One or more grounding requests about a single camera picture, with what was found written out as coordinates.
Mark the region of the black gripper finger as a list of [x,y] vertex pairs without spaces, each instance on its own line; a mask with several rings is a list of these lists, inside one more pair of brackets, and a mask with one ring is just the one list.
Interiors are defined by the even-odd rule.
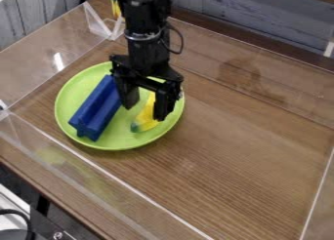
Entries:
[[172,89],[158,89],[155,91],[154,113],[152,118],[163,121],[168,114],[174,111],[175,103],[179,100],[180,91]]
[[116,77],[116,86],[122,105],[127,109],[131,109],[139,102],[139,86],[132,80],[122,77]]

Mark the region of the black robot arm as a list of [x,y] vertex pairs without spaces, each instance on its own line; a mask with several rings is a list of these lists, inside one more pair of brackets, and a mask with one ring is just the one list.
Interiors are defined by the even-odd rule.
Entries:
[[111,55],[112,75],[122,105],[131,109],[139,102],[139,88],[155,93],[152,119],[163,121],[174,111],[182,94],[183,75],[170,65],[171,0],[116,0],[126,20],[126,55]]

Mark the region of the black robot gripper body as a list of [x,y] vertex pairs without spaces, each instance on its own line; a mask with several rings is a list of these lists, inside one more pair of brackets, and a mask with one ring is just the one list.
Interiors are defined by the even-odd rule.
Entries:
[[178,89],[182,92],[183,75],[170,65],[170,33],[150,40],[130,39],[128,53],[111,55],[112,75],[132,80],[139,88],[155,91]]

